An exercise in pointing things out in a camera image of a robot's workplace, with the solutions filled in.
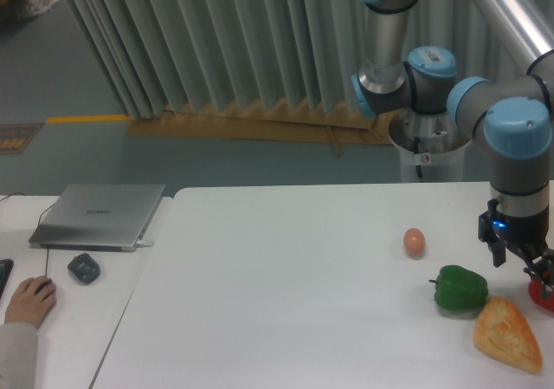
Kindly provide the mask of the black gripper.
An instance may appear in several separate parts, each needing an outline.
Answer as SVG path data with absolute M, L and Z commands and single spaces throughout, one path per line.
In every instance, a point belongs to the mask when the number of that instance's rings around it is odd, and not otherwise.
M 524 272 L 542 282 L 544 296 L 553 295 L 553 249 L 547 247 L 549 206 L 532 216 L 510 216 L 500 209 L 500 202 L 492 198 L 487 210 L 479 216 L 478 238 L 490 244 L 493 266 L 506 262 L 506 247 L 512 252 L 521 249 Z

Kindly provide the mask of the person's right hand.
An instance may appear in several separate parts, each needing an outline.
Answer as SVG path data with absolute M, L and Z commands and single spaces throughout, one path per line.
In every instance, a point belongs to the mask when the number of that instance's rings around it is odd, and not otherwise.
M 40 328 L 56 304 L 56 285 L 55 292 L 45 301 L 41 301 L 39 297 L 35 296 L 36 288 L 48 279 L 51 278 L 47 276 L 32 277 L 19 284 L 5 311 L 5 324 L 25 323 L 35 329 Z

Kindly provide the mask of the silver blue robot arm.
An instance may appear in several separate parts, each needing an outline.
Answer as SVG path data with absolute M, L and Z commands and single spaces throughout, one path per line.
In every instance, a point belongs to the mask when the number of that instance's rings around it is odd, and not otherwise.
M 351 78 L 361 113 L 401 108 L 443 114 L 487 156 L 491 197 L 478 237 L 500 266 L 525 263 L 542 300 L 553 298 L 553 250 L 546 242 L 553 140 L 553 30 L 532 0 L 473 0 L 523 76 L 494 84 L 455 80 L 450 54 L 435 47 L 401 58 L 409 10 L 418 0 L 361 0 L 374 17 L 369 48 Z

